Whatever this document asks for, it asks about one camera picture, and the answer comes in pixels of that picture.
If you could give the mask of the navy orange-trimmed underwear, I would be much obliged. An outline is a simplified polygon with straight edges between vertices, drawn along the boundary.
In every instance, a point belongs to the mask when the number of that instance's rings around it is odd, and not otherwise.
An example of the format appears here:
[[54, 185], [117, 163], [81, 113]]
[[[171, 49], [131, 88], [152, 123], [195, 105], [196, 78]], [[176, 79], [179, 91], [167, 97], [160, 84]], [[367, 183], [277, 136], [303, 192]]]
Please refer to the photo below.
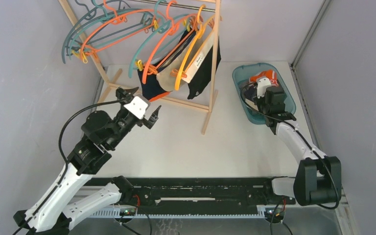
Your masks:
[[191, 34], [189, 34], [188, 31], [185, 31], [179, 40], [182, 44], [179, 45], [167, 59], [154, 59], [154, 64], [152, 66], [157, 68], [158, 73], [149, 74], [147, 76], [146, 84], [142, 83], [143, 72], [137, 70], [142, 95], [146, 99], [155, 101], [161, 97], [167, 96], [171, 91], [175, 90], [174, 86], [176, 77], [171, 75], [171, 71], [180, 67], [189, 44], [195, 35], [195, 31]]

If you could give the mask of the orange hanger with clips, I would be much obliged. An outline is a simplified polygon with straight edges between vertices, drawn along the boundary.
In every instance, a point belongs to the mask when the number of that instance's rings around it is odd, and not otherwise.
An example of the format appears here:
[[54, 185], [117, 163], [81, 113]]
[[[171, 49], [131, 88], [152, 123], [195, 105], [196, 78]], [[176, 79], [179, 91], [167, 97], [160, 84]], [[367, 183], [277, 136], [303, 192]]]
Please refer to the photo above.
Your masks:
[[143, 65], [143, 74], [142, 74], [142, 83], [146, 84], [147, 76], [156, 72], [156, 68], [151, 66], [151, 61], [153, 57], [157, 54], [157, 51], [161, 52], [162, 49], [166, 48], [166, 46], [161, 46], [163, 41], [168, 36], [172, 36], [178, 32], [180, 25], [186, 22], [185, 27], [189, 28], [188, 33], [191, 34], [192, 32], [196, 32], [196, 37], [201, 36], [204, 33], [202, 20], [201, 20], [201, 12], [206, 8], [206, 5], [203, 4], [200, 7], [194, 7], [193, 9], [197, 11], [196, 14], [185, 14], [185, 15], [178, 15], [175, 17], [171, 17], [169, 15], [169, 10], [171, 7], [179, 7], [177, 1], [172, 0], [170, 2], [166, 2], [165, 0], [159, 0], [155, 4], [154, 13], [157, 13], [157, 5], [164, 3], [166, 4], [165, 10], [165, 21], [164, 23], [158, 27], [149, 37], [151, 39], [158, 33], [162, 34], [162, 38], [158, 41], [157, 45], [155, 46], [154, 50], [150, 54], [148, 60]]

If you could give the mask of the teal hanger with clips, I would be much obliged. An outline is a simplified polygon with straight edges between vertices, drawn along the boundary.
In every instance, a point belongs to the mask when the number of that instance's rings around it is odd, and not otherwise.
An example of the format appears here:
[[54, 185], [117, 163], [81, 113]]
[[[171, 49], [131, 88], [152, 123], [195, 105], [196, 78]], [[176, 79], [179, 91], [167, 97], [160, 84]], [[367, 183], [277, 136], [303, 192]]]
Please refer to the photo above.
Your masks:
[[176, 16], [170, 16], [168, 13], [160, 12], [158, 10], [159, 5], [164, 4], [166, 6], [166, 11], [171, 9], [173, 6], [177, 4], [176, 1], [166, 1], [166, 0], [157, 0], [154, 2], [153, 7], [153, 17], [152, 23], [153, 23], [153, 31], [150, 33], [150, 35], [143, 41], [143, 43], [138, 47], [135, 54], [133, 55], [131, 62], [129, 64], [128, 68], [128, 77], [133, 77], [133, 71], [136, 69], [136, 62], [138, 59], [139, 54], [142, 52], [144, 47], [151, 41], [156, 35], [161, 36], [168, 36], [169, 34], [172, 34], [171, 31], [177, 30], [177, 27], [180, 26], [181, 23], [176, 23], [177, 20], [185, 19], [188, 14], [180, 14]]

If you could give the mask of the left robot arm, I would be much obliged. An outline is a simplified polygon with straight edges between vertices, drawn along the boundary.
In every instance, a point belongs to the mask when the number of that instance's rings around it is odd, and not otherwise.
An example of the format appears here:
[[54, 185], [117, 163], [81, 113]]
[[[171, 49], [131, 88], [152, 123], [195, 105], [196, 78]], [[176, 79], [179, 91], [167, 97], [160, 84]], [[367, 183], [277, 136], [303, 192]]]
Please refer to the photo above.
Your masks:
[[150, 102], [138, 94], [138, 88], [116, 90], [120, 109], [115, 117], [99, 110], [99, 104], [87, 107], [81, 129], [82, 139], [68, 155], [62, 171], [45, 194], [30, 209], [17, 211], [13, 218], [19, 229], [30, 235], [67, 235], [96, 211], [112, 204], [128, 204], [134, 197], [133, 185], [123, 176], [113, 178], [101, 190], [72, 202], [76, 193], [111, 159], [111, 152], [135, 126], [152, 128], [158, 110], [149, 118]]

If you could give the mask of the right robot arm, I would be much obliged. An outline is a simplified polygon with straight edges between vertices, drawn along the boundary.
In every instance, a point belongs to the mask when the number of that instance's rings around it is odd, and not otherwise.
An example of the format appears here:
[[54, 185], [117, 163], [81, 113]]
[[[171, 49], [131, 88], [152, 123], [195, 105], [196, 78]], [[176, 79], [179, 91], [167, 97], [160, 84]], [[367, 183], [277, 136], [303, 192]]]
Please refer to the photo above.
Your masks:
[[264, 117], [266, 126], [298, 163], [295, 177], [274, 178], [272, 185], [263, 190], [265, 201], [275, 204], [287, 196], [301, 206], [336, 209], [342, 198], [341, 162], [304, 137], [297, 119], [285, 109], [284, 89], [281, 86], [261, 89], [257, 83], [251, 83], [240, 89], [240, 97], [249, 109]]

